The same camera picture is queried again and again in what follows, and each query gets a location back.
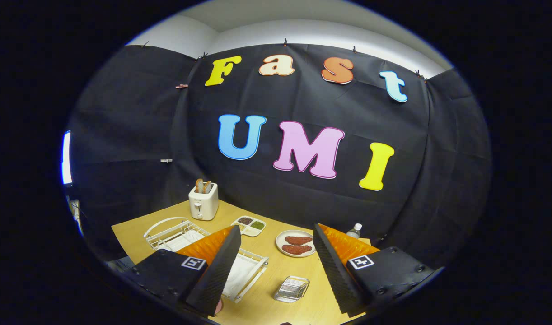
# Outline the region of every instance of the ceiling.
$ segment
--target ceiling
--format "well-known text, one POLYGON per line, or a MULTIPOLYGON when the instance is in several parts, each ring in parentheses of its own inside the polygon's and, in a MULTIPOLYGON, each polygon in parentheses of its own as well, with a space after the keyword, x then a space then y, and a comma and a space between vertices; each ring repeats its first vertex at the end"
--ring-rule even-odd
POLYGON ((212 0, 181 13, 222 33, 245 25, 283 19, 332 21, 379 33, 419 51, 445 70, 440 53, 413 33, 367 8, 343 0, 212 0))

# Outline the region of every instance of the light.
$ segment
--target light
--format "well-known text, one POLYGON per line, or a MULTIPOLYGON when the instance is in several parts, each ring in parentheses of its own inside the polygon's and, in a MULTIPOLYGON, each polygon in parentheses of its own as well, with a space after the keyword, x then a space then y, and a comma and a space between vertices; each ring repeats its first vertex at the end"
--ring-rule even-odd
POLYGON ((63 157, 61 159, 61 175, 63 177, 63 185, 71 185, 71 167, 69 164, 69 142, 71 139, 71 131, 65 132, 63 135, 63 157))

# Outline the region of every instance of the light blue letter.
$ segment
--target light blue letter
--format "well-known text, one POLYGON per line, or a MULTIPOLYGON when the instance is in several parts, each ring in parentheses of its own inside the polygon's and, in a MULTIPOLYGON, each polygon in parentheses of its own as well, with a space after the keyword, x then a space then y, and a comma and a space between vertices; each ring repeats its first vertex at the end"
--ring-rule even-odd
POLYGON ((404 80, 399 79, 392 71, 381 71, 381 77, 385 79, 386 91, 395 100, 401 103, 407 101, 407 96, 400 92, 398 85, 404 87, 404 80))
POLYGON ((258 150, 258 141, 260 140, 260 127, 266 123, 266 118, 260 115, 250 115, 246 117, 248 123, 248 141, 244 148, 234 146, 234 129, 239 122, 239 116, 225 114, 220 116, 220 135, 218 136, 218 148, 220 152, 235 160, 246 160, 251 158, 258 150))

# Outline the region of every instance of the wooden table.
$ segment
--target wooden table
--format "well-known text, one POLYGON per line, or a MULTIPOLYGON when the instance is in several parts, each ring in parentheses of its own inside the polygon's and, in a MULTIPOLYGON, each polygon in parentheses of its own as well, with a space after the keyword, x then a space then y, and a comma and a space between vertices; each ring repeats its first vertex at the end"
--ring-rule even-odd
MULTIPOLYGON (((189 201, 185 201, 146 216, 115 224, 112 229, 127 255, 138 264, 154 253, 143 235, 148 228, 160 220, 184 217, 213 233, 230 226, 234 220, 244 215, 266 222, 266 227, 257 237, 242 235, 241 248, 257 255, 267 256, 268 266, 238 304, 222 298, 224 308, 217 316, 209 317, 211 320, 223 325, 279 325, 285 322, 292 325, 338 325, 364 315, 362 313, 355 317, 348 317, 340 313, 318 253, 307 257, 290 257, 281 253, 276 247, 276 236, 282 231, 303 230, 312 234, 311 229, 272 220, 221 200, 216 216, 210 221, 192 218, 189 201), (280 284, 289 275, 310 280, 309 288, 303 298, 292 304, 273 298, 280 284)), ((155 234, 175 226, 173 222, 169 223, 157 226, 150 233, 155 234)), ((361 240, 370 244, 368 239, 361 240)))

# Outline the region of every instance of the raw meat patty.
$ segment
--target raw meat patty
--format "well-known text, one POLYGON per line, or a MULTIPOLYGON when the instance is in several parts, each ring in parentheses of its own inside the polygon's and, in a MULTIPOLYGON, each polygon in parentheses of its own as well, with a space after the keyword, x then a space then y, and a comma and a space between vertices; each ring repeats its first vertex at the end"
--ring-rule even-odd
POLYGON ((312 241, 310 237, 286 236, 284 240, 291 245, 304 245, 312 241))
POLYGON ((312 247, 308 245, 304 245, 304 246, 282 245, 282 250, 294 255, 300 255, 300 254, 306 253, 307 251, 311 251, 312 247))

